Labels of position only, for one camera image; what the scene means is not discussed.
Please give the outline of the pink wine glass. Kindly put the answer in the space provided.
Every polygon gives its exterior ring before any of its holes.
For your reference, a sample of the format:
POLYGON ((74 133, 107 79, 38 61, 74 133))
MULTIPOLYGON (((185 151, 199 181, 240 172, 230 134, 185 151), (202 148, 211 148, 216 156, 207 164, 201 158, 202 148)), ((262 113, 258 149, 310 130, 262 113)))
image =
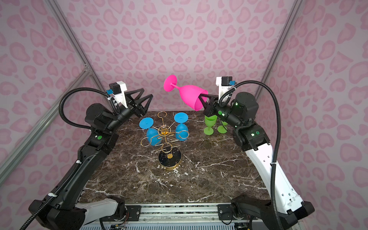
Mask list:
POLYGON ((204 90, 198 86, 177 86, 177 77, 175 75, 168 76, 164 82, 163 87, 164 90, 167 92, 171 92, 173 89, 178 89, 183 102, 195 111, 199 111, 203 108, 203 104, 200 100, 201 95, 208 94, 207 90, 204 90))

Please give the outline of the green wine glass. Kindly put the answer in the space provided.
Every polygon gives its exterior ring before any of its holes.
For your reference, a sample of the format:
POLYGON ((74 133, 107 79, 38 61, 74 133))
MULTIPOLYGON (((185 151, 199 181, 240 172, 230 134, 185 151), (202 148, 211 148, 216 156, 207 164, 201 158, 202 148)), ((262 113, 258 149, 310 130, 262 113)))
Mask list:
POLYGON ((204 128, 204 133, 206 135, 212 135, 214 133, 213 127, 217 122, 217 116, 213 115, 210 117, 205 116, 205 125, 207 126, 206 128, 204 128))
POLYGON ((226 123, 224 121, 220 121, 220 125, 217 128, 218 132, 221 133, 221 134, 227 133, 228 132, 227 125, 228 125, 228 123, 226 123))

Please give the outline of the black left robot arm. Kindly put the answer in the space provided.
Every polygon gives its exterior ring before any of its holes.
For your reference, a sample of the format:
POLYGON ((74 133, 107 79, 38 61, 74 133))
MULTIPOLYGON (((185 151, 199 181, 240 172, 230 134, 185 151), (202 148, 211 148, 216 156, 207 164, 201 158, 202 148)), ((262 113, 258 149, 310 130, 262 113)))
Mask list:
POLYGON ((114 149, 119 138, 117 130, 133 115, 146 115, 153 95, 143 95, 144 89, 128 91, 125 94, 127 107, 118 106, 108 93, 89 87, 73 89, 62 97, 58 111, 62 120, 74 127, 91 131, 86 142, 78 148, 77 160, 62 180, 43 200, 34 200, 29 206, 31 217, 22 225, 25 230, 33 220, 50 230, 79 230, 82 226, 103 218, 127 219, 123 199, 109 195, 102 201, 79 204, 80 197, 95 170, 114 149), (100 103, 87 108, 85 122, 81 125, 70 121, 64 113, 64 105, 77 92, 90 91, 110 99, 112 111, 100 103))

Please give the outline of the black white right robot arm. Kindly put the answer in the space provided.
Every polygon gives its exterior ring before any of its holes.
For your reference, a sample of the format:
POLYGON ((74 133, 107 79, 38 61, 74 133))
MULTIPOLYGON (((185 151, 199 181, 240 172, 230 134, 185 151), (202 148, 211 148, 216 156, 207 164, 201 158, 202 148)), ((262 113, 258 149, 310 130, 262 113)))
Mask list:
POLYGON ((315 211, 311 202, 303 201, 274 160, 275 147, 255 121, 259 105, 251 93, 237 94, 232 105, 224 107, 218 104, 215 95, 201 94, 198 99, 204 107, 204 115, 217 115, 220 121, 233 127, 235 143, 250 158, 270 195, 269 200, 246 195, 232 199, 235 218, 258 218, 270 230, 286 230, 315 211))

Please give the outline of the green wine glass front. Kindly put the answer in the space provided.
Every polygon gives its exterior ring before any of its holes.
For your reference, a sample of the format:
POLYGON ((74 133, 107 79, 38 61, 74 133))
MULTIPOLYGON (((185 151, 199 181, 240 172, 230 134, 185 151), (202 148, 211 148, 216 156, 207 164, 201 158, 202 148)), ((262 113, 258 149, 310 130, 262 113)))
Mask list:
POLYGON ((227 133, 228 132, 227 125, 228 125, 228 123, 226 123, 224 121, 220 121, 220 125, 217 128, 218 132, 221 133, 221 134, 227 133))

